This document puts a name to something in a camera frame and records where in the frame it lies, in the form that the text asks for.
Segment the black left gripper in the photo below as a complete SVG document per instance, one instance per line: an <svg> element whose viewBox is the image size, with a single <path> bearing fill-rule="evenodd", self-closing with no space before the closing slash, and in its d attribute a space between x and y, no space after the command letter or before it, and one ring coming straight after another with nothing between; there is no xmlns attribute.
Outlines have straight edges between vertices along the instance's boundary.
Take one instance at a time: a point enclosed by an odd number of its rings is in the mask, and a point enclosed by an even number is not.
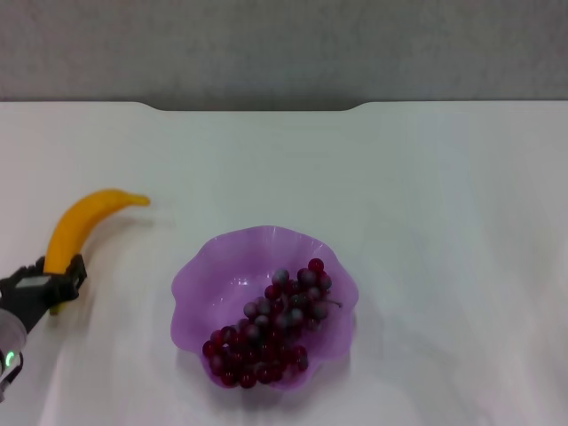
<svg viewBox="0 0 568 426"><path fill-rule="evenodd" d="M62 273L44 273L45 257L0 280L0 309L13 314L29 333L51 308L75 300L87 278L81 254Z"/></svg>

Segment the dark red grape bunch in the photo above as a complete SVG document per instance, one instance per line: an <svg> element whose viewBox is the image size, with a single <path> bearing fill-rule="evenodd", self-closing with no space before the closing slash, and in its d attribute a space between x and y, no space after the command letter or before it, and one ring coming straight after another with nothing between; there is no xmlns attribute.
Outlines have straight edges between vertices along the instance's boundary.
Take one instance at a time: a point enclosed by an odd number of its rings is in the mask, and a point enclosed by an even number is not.
<svg viewBox="0 0 568 426"><path fill-rule="evenodd" d="M303 333L315 332L330 316L333 281L323 260L314 257L292 278L277 270L264 294L243 306L244 317L211 333L201 352L209 371L226 388L251 389L305 372L309 354L299 343Z"/></svg>

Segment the yellow banana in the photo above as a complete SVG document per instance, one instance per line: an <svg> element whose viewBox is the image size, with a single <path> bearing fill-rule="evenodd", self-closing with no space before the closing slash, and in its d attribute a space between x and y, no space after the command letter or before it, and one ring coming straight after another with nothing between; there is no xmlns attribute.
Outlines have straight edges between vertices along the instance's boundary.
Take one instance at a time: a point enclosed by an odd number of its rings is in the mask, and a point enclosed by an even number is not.
<svg viewBox="0 0 568 426"><path fill-rule="evenodd" d="M150 203L145 195L120 189L103 189L86 195L71 206L57 223L44 257L43 272L66 272L100 222L122 209L147 207Z"/></svg>

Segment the purple scalloped plastic bowl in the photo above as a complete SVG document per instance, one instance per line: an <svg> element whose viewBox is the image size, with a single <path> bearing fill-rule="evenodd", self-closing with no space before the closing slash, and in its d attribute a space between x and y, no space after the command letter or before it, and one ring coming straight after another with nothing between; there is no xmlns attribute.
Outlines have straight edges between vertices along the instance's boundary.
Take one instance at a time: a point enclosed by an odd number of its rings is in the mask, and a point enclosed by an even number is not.
<svg viewBox="0 0 568 426"><path fill-rule="evenodd" d="M206 242L172 281L172 342L196 355L207 377L222 386L222 379L211 372L202 352L211 333L242 319L245 303L264 293L276 270L297 271L314 257L323 261L333 283L331 294L342 307L330 311L320 330L300 337L300 345L308 352L306 371L286 373L270 385L278 391L301 388L324 364L348 355L359 300L357 285L335 252L309 235L265 225L221 234Z"/></svg>

